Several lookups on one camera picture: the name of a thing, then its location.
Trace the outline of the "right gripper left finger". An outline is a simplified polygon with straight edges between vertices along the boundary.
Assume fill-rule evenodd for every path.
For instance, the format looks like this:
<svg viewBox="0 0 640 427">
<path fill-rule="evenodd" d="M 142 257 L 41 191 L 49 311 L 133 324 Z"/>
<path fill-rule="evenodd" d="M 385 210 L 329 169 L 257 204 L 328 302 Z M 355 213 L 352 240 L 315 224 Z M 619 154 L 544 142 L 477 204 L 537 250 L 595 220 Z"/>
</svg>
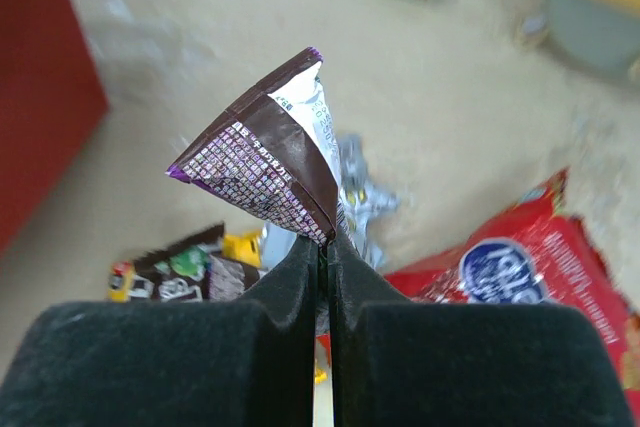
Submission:
<svg viewBox="0 0 640 427">
<path fill-rule="evenodd" d="M 5 426 L 309 426 L 318 247 L 229 302 L 45 310 L 1 386 Z"/>
</svg>

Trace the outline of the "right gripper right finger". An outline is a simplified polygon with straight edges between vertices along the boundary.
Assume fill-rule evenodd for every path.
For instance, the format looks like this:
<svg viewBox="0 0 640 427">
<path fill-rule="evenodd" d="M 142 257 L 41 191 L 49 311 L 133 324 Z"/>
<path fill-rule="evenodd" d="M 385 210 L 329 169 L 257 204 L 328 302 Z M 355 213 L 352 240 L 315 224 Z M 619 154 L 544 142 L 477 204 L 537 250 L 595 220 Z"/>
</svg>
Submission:
<svg viewBox="0 0 640 427">
<path fill-rule="evenodd" d="M 338 426 L 631 426 L 595 328 L 556 304 L 416 303 L 339 233 L 327 251 Z"/>
</svg>

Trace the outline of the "brown chocolate snack packet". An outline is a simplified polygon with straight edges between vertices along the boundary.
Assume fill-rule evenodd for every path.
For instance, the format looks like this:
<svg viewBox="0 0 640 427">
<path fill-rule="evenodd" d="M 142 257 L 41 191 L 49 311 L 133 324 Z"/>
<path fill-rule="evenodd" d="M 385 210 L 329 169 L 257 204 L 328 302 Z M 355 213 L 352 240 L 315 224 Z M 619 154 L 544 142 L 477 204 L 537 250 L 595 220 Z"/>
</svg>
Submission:
<svg viewBox="0 0 640 427">
<path fill-rule="evenodd" d="M 259 270 L 223 254 L 225 226 L 215 224 L 133 260 L 131 301 L 232 301 L 253 287 Z"/>
</svg>

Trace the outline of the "yellow candy packet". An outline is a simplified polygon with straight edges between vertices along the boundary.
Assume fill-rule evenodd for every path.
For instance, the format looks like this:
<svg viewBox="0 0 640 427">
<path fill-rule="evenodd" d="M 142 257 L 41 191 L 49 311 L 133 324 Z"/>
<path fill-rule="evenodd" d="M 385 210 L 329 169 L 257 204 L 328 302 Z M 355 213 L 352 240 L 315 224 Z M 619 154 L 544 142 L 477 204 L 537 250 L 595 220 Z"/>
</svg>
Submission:
<svg viewBox="0 0 640 427">
<path fill-rule="evenodd" d="M 250 232 L 243 236 L 234 236 L 225 232 L 223 238 L 223 254 L 233 260 L 240 260 L 256 267 L 259 270 L 261 277 L 263 272 L 260 259 L 261 239 L 262 234 L 259 231 Z M 109 301 L 117 303 L 137 302 L 129 299 L 129 288 L 132 284 L 134 259 L 116 262 L 111 266 L 107 288 L 107 299 Z"/>
</svg>

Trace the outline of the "white blue snack packet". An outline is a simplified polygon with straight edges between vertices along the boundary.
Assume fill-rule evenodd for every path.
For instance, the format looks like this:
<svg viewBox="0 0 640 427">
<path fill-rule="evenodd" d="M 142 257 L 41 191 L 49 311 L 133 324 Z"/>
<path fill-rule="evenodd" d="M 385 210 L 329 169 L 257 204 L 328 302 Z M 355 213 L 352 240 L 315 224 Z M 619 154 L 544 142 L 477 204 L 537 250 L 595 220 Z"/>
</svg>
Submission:
<svg viewBox="0 0 640 427">
<path fill-rule="evenodd" d="M 361 137 L 342 134 L 337 138 L 341 160 L 342 187 L 340 200 L 344 207 L 348 232 L 365 262 L 377 269 L 386 262 L 382 249 L 369 238 L 368 224 L 381 215 L 394 212 L 399 199 L 371 179 L 362 150 Z M 266 223 L 260 244 L 261 267 L 274 268 L 289 253 L 297 235 Z"/>
</svg>

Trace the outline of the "large red snack bag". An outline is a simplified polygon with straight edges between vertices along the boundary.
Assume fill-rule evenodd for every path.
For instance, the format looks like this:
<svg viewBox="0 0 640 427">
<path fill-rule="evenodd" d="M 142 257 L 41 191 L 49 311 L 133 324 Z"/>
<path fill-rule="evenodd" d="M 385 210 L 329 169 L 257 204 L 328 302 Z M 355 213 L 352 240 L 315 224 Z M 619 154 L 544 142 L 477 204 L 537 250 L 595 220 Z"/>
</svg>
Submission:
<svg viewBox="0 0 640 427">
<path fill-rule="evenodd" d="M 466 242 L 386 275 L 419 302 L 541 304 L 580 310 L 599 332 L 639 411 L 639 312 L 614 286 L 580 216 L 566 209 L 561 169 Z"/>
</svg>

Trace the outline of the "red paper bag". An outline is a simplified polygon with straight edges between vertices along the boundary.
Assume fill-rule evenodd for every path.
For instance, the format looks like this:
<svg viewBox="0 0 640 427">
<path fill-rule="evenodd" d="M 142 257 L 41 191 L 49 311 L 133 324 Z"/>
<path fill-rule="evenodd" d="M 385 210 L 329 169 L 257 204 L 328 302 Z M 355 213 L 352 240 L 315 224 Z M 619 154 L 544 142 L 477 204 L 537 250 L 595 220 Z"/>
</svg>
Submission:
<svg viewBox="0 0 640 427">
<path fill-rule="evenodd" d="M 107 111 L 71 0 L 1 0 L 1 245 L 54 188 Z"/>
</svg>

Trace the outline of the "yellow snack packet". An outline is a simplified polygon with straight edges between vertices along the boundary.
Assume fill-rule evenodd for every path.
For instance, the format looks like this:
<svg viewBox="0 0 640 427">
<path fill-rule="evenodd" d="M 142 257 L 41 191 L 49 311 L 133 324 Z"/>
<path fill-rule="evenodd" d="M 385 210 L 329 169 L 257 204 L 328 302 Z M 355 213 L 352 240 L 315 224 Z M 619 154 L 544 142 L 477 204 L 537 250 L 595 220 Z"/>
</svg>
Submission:
<svg viewBox="0 0 640 427">
<path fill-rule="evenodd" d="M 331 338 L 329 334 L 322 334 L 316 337 L 316 342 L 322 348 L 322 352 L 324 353 L 326 366 L 331 368 L 332 357 L 331 357 Z M 328 379 L 328 371 L 323 369 L 318 364 L 318 359 L 315 359 L 314 362 L 314 382 L 316 385 L 325 382 Z"/>
</svg>

